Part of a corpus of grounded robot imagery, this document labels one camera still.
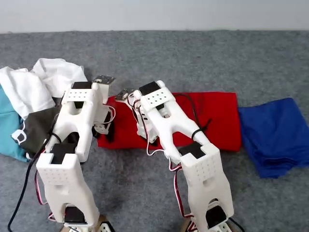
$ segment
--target white wall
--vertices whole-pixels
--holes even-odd
[[[0,33],[309,29],[309,0],[2,0]]]

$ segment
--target white cloth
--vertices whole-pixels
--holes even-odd
[[[66,62],[64,59],[40,58],[33,66],[35,73],[50,91],[52,97],[61,98],[65,90],[77,81],[87,81],[82,66]]]
[[[54,107],[52,97],[61,98],[77,81],[87,81],[82,66],[64,59],[40,58],[28,69],[0,69],[0,84],[15,111],[25,120],[28,114]]]
[[[0,84],[14,110],[25,120],[28,114],[55,105],[40,78],[27,69],[0,69]]]

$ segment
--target black cable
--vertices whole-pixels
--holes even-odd
[[[27,184],[28,184],[28,178],[29,178],[29,174],[30,174],[30,170],[31,170],[31,167],[32,165],[34,164],[34,162],[38,159],[38,157],[40,156],[40,154],[43,152],[45,146],[47,145],[49,141],[49,138],[45,140],[45,142],[43,143],[43,145],[41,146],[40,150],[34,155],[33,159],[30,161],[29,165],[28,165],[28,168],[27,168],[27,172],[26,172],[26,177],[25,177],[25,182],[24,182],[24,186],[23,186],[23,189],[21,191],[21,194],[20,194],[20,197],[18,199],[18,202],[17,202],[17,205],[15,207],[15,210],[13,212],[13,215],[9,221],[9,224],[8,224],[8,231],[9,232],[12,232],[11,230],[11,224],[18,212],[18,209],[19,209],[19,206],[21,204],[21,201],[23,200],[24,198],[24,194],[25,194],[25,191],[26,191],[26,188],[27,188]]]
[[[73,227],[69,226],[69,228],[75,232],[79,232],[78,230],[74,229]]]
[[[195,104],[194,104],[192,98],[188,94],[185,94],[185,93],[175,93],[174,96],[184,96],[191,102],[195,122],[197,123],[198,127],[201,128],[201,124],[200,124],[199,119],[197,117],[197,110],[195,108]]]
[[[191,139],[193,140],[195,134],[198,133],[199,131],[204,132],[205,130],[207,130],[207,127],[208,127],[208,125],[210,124],[210,122],[211,122],[211,118],[208,119],[208,121],[207,121],[207,123],[206,123],[205,126],[203,126],[203,127],[200,128],[200,129],[197,129],[195,132],[192,133]]]
[[[230,218],[230,220],[231,220],[235,225],[237,225],[237,226],[241,229],[242,232],[246,232],[245,229],[244,229],[241,225],[239,225],[239,223],[236,222],[233,218]]]
[[[60,137],[58,135],[56,135],[53,132],[51,133],[51,135],[55,136],[59,143],[62,143],[62,141],[61,141],[61,139],[60,139]]]
[[[62,99],[63,99],[63,97],[61,98],[61,101],[60,101],[59,112],[60,112],[60,109],[61,109]],[[51,126],[50,130],[49,130],[48,133],[47,133],[47,134],[49,134],[50,136],[53,134],[53,129],[54,129],[54,126],[55,126],[55,124],[56,124],[58,115],[59,115],[59,113],[57,113],[57,114],[55,115],[55,117],[54,117],[54,119],[53,119],[53,122],[52,122],[52,126]],[[16,204],[15,210],[14,210],[14,212],[13,212],[13,215],[11,216],[11,219],[10,219],[9,224],[8,224],[8,231],[9,231],[9,232],[13,232],[12,229],[11,229],[11,224],[12,224],[12,222],[13,222],[13,220],[14,220],[14,218],[15,218],[17,212],[18,212],[19,206],[20,206],[20,204],[21,204],[21,202],[22,202],[22,200],[23,200],[23,198],[24,198],[25,191],[26,191],[27,184],[28,184],[28,179],[29,179],[29,175],[30,175],[31,168],[32,168],[33,164],[35,163],[35,161],[40,157],[40,154],[41,154],[41,153],[43,152],[43,150],[45,149],[45,146],[47,145],[48,141],[50,140],[50,136],[49,136],[49,138],[47,138],[47,139],[45,140],[45,142],[42,144],[42,146],[40,147],[40,149],[38,150],[38,152],[34,155],[33,159],[30,161],[30,163],[29,163],[29,165],[28,165],[27,172],[26,172],[26,176],[25,176],[25,181],[24,181],[23,189],[22,189],[22,191],[21,191],[20,197],[19,197],[19,199],[18,199],[18,202],[17,202],[17,204]]]
[[[196,133],[198,133],[199,131],[204,132],[207,129],[208,125],[211,122],[211,118],[208,119],[206,125],[202,127],[200,122],[199,122],[199,119],[197,117],[197,110],[195,108],[195,104],[194,104],[192,98],[190,97],[190,95],[189,94],[185,94],[185,93],[175,93],[174,96],[184,96],[184,97],[186,97],[191,102],[192,110],[193,110],[193,115],[194,115],[194,118],[195,118],[195,122],[196,122],[197,126],[199,127],[199,129],[197,129],[195,132],[192,133],[191,139],[193,140],[193,138],[194,138]]]

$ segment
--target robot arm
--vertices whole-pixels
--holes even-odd
[[[65,92],[61,109],[46,145],[46,153],[36,164],[43,180],[45,197],[57,222],[79,231],[94,231],[99,219],[93,195],[86,184],[80,162],[88,158],[92,127],[108,133],[112,121],[108,99],[113,78],[104,76],[91,82],[75,82]],[[72,133],[78,134],[75,143],[66,143]]]
[[[234,214],[219,149],[187,117],[162,81],[128,94],[126,103],[136,115],[138,134],[150,142],[158,136],[165,156],[181,164],[188,184],[190,217],[198,231],[219,231]],[[193,143],[178,150],[172,137],[176,131],[192,138]]]

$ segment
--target dark gray cloth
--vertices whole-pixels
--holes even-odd
[[[14,139],[21,142],[20,146],[29,153],[30,158],[39,151],[44,140],[51,136],[50,129],[58,113],[59,107],[31,113],[17,130],[23,133],[16,134]]]
[[[116,77],[111,93],[161,79],[172,92],[236,92],[240,106],[293,97],[309,120],[309,32],[123,31],[0,35],[0,66],[32,67],[38,58],[84,65],[86,76]],[[248,232],[308,231],[309,168],[279,179],[259,178],[244,150],[222,152],[234,218]],[[0,156],[0,231],[17,203],[27,164]],[[145,149],[107,150],[93,140],[84,178],[117,232],[178,232],[183,222],[168,161]],[[187,186],[179,189],[188,212]],[[57,232],[48,206],[37,203],[33,173],[15,232]]]

